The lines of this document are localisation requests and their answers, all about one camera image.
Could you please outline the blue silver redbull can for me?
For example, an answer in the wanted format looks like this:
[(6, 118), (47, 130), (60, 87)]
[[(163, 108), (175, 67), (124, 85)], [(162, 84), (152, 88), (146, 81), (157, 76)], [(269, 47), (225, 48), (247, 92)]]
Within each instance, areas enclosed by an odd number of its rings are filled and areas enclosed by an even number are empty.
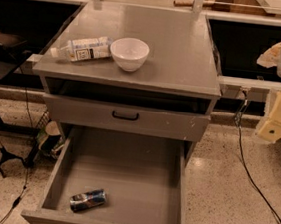
[(107, 201), (104, 189), (96, 189), (71, 196), (69, 199), (70, 209), (80, 212), (96, 206), (103, 205)]

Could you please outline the grey drawer cabinet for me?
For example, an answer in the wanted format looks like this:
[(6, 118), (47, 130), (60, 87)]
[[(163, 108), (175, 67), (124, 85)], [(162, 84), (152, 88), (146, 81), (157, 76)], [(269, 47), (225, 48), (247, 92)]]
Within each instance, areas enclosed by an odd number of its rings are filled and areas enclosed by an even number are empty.
[[(62, 38), (135, 37), (150, 46), (144, 65), (127, 73), (112, 60), (77, 63), (44, 56), (35, 71), (44, 94), (210, 117), (221, 90), (208, 25), (205, 15), (192, 11), (88, 3)], [(65, 141), (73, 128), (91, 128), (55, 122)], [(184, 143), (185, 170), (197, 142), (177, 141)]]

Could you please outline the grey open middle drawer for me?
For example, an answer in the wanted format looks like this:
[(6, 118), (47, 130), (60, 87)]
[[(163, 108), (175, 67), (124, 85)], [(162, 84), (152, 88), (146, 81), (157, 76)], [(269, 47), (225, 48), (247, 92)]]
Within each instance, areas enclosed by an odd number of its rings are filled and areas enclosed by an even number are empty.
[[(184, 143), (76, 127), (30, 224), (185, 224)], [(104, 189), (106, 202), (73, 212), (71, 196)]]

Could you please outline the grey top drawer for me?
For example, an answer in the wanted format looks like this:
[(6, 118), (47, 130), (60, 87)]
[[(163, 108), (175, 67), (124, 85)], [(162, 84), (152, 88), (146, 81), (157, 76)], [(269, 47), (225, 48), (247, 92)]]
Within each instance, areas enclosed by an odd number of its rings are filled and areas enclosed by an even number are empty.
[(44, 94), (53, 121), (91, 128), (199, 142), (211, 118), (187, 112), (133, 107), (84, 98)]

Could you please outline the white ceramic bowl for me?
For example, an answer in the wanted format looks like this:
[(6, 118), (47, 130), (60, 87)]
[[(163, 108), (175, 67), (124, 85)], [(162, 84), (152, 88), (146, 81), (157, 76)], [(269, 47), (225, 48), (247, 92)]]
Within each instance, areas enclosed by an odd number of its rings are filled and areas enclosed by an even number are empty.
[(121, 38), (112, 41), (110, 52), (115, 63), (126, 72), (134, 72), (148, 58), (150, 47), (145, 41)]

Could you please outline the clear plastic water bottle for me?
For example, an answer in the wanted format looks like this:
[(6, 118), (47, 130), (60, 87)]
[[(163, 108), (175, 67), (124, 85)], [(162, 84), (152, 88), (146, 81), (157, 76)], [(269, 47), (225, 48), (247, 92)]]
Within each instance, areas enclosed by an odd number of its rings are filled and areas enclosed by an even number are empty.
[(99, 38), (74, 39), (67, 41), (63, 47), (52, 47), (52, 57), (65, 58), (67, 61), (80, 62), (83, 60), (109, 58), (112, 38), (107, 36)]

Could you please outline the black side table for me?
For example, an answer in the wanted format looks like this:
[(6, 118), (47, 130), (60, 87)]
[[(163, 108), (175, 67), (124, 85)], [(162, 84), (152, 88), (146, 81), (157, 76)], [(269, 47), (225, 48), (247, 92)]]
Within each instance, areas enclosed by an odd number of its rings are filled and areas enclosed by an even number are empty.
[(21, 36), (0, 31), (0, 80), (26, 61), (31, 54), (27, 45), (28, 41)]

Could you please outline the metal rail frame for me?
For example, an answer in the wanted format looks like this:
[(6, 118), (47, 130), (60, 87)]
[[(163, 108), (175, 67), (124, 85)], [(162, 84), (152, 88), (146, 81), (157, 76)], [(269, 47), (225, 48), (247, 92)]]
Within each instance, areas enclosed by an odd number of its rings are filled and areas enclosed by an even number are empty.
[(281, 82), (220, 76), (223, 85), (222, 96), (228, 99), (243, 100), (243, 91), (251, 101), (265, 102), (271, 89), (280, 90)]

